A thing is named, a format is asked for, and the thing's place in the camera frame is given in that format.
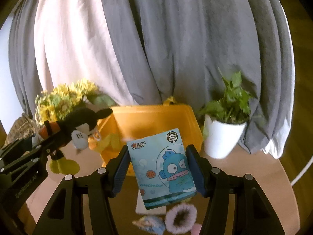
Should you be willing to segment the black mouse plush toy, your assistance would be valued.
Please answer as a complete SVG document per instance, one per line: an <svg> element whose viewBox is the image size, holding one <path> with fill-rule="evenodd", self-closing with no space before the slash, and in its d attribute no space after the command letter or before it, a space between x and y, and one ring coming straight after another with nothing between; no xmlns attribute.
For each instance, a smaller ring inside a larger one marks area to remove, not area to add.
<svg viewBox="0 0 313 235"><path fill-rule="evenodd" d="M90 108L79 108L70 112L64 120L45 121L43 128L39 129L32 137L32 144L37 146L49 136L60 132L63 143L56 147L56 150L49 152L50 170L55 174L77 174L80 171L79 164L74 160L67 159L61 148L72 142L77 152L87 149L89 147L88 139L96 133L98 121L111 114L111 108L104 108L97 112Z"/></svg>

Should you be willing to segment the blue cartoon tissue pack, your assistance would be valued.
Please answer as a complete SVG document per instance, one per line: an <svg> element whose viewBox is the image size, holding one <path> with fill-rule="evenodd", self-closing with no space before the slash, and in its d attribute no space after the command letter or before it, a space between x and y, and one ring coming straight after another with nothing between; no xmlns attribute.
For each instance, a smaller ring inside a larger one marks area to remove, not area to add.
<svg viewBox="0 0 313 235"><path fill-rule="evenodd" d="M127 147L147 210L196 195L179 129L128 141Z"/></svg>

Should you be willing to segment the brown patterned fabric bag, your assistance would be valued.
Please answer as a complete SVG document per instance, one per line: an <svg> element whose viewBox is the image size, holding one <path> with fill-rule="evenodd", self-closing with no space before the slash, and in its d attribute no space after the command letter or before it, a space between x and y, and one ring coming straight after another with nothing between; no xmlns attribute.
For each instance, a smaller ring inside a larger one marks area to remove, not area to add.
<svg viewBox="0 0 313 235"><path fill-rule="evenodd" d="M36 132L36 122L27 114L23 113L13 124L10 129L4 146L14 142L16 139L22 139L33 135Z"/></svg>

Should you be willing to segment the pink egg-shaped sponge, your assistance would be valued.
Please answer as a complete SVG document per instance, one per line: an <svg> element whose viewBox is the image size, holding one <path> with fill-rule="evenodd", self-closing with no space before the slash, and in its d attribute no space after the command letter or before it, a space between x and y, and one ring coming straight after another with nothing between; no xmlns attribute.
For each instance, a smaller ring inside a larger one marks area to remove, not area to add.
<svg viewBox="0 0 313 235"><path fill-rule="evenodd" d="M191 235L199 235L201 228L202 228L201 224L195 223L190 230Z"/></svg>

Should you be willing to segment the sunflower bouquet in vase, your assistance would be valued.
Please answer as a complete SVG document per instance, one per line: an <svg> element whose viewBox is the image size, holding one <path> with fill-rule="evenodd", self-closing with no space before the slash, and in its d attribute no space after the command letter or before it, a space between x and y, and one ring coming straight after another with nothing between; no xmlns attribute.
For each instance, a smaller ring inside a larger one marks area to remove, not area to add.
<svg viewBox="0 0 313 235"><path fill-rule="evenodd" d="M117 106L117 103L103 93L97 84L89 80L79 80L71 84L59 84L52 92L42 91L35 98L34 118L38 125L45 121L55 122L65 120L73 111L85 108L91 104L97 108Z"/></svg>

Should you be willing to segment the lavender fluffy headband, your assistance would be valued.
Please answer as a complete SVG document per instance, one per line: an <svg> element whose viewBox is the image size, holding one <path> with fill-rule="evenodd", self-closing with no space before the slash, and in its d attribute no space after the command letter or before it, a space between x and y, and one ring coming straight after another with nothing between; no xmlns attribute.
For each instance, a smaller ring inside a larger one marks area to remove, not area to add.
<svg viewBox="0 0 313 235"><path fill-rule="evenodd" d="M189 232L197 219L197 209L192 204L181 203L165 215L165 227L172 234Z"/></svg>

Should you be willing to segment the white pot green plant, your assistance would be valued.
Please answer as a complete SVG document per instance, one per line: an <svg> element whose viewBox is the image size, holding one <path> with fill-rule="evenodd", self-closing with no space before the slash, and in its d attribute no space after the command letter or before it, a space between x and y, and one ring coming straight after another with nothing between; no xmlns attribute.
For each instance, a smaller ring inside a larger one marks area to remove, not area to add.
<svg viewBox="0 0 313 235"><path fill-rule="evenodd" d="M222 97L209 101L198 112L198 116L204 118L204 152L214 159L224 159L231 153L251 114L251 94L242 87L241 72L234 72L229 80L221 77Z"/></svg>

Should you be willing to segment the blue patterned small pouch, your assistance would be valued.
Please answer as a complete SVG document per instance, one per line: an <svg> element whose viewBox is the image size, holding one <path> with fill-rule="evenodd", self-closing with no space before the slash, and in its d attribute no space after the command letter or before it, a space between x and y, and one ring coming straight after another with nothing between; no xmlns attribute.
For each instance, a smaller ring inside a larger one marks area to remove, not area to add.
<svg viewBox="0 0 313 235"><path fill-rule="evenodd" d="M163 235L166 230L163 219L155 215L143 216L138 220L132 221L132 224L150 234Z"/></svg>

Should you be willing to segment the orange plastic crate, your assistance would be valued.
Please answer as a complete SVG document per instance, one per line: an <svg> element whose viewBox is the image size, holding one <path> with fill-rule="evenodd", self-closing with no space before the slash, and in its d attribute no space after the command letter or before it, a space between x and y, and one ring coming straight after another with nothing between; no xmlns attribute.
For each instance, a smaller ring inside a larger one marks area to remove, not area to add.
<svg viewBox="0 0 313 235"><path fill-rule="evenodd" d="M109 117L98 121L97 135L101 140L89 138L89 148L101 155L106 166L128 141L175 128L179 129L184 146L192 144L201 151L202 133L189 105L174 103L169 98L162 105L116 106Z"/></svg>

